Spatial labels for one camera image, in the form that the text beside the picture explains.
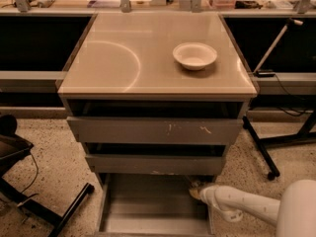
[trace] bowl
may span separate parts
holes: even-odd
[[[216,60],[217,51],[204,43],[187,42],[176,46],[173,55],[185,68],[201,70]]]

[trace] black stand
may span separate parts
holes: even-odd
[[[258,149],[266,160],[268,166],[270,167],[270,172],[268,173],[268,179],[273,180],[275,177],[279,177],[279,170],[277,169],[276,164],[268,153],[266,146],[269,145],[285,145],[285,144],[297,144],[301,142],[310,143],[316,142],[316,132],[310,132],[313,126],[316,124],[316,110],[309,116],[307,121],[304,123],[303,127],[300,130],[291,135],[277,136],[270,138],[259,138],[257,132],[251,126],[249,120],[246,116],[243,117],[244,128],[248,129],[251,136],[255,140]]]
[[[94,191],[94,187],[90,184],[86,184],[85,187],[80,192],[80,194],[77,196],[77,198],[68,207],[64,215],[59,216],[58,214],[51,211],[50,209],[42,206],[40,203],[32,199],[28,199],[27,196],[19,193],[3,178],[0,178],[0,192],[5,197],[7,197],[8,199],[12,200],[15,203],[20,203],[24,201],[23,206],[21,206],[22,208],[25,208],[29,212],[33,213],[34,215],[44,219],[45,221],[53,225],[54,228],[50,232],[49,237],[58,236],[63,226],[67,223],[69,218],[75,212],[76,208],[79,206],[83,198],[87,194],[91,194],[93,191]]]

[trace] speckled floor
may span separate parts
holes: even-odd
[[[32,150],[39,165],[39,175],[26,191],[27,195],[39,193],[34,199],[58,214],[63,214],[83,186],[88,182],[95,191],[88,196],[66,224],[60,236],[92,235],[99,216],[102,188],[90,172],[84,151],[77,143],[64,118],[19,118],[17,134],[31,141]],[[253,126],[261,137],[296,133],[302,122],[292,119],[266,122],[257,118]],[[268,181],[269,171],[260,156],[250,134],[242,130],[236,143],[230,148],[227,163],[218,184],[230,185],[246,192],[271,198],[281,198],[284,189],[300,179],[316,180],[316,144],[270,149],[281,176]],[[5,179],[22,190],[34,177],[36,166],[31,157],[16,164]],[[31,216],[25,217],[10,204],[0,201],[0,236],[47,236],[51,226]],[[268,237],[275,236],[275,229],[259,219],[245,214],[239,223],[227,223],[218,214],[213,215],[217,237]]]

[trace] white robotic arm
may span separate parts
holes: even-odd
[[[243,211],[276,226],[276,237],[316,236],[316,182],[291,184],[281,201],[210,184],[190,190],[194,198],[215,208],[228,222],[238,222]]]

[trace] floor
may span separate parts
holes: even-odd
[[[254,115],[253,126],[261,137],[296,133],[306,117],[284,118],[284,115]],[[26,195],[38,193],[35,200],[62,215],[83,186],[88,182],[95,191],[88,196],[66,224],[60,236],[93,235],[99,217],[102,188],[89,170],[84,151],[77,143],[64,118],[19,118],[17,134],[31,141],[33,155],[39,166],[39,175]],[[246,192],[281,198],[284,189],[296,180],[316,179],[316,145],[270,149],[280,169],[279,178],[268,181],[267,165],[247,130],[241,130],[236,143],[227,154],[227,162],[216,183],[229,185]],[[32,157],[16,164],[5,179],[22,190],[33,179],[36,166]],[[34,216],[25,220],[10,203],[0,200],[0,236],[47,236],[51,226]],[[216,237],[270,237],[275,228],[245,214],[239,223],[227,223],[218,214],[213,215]]]

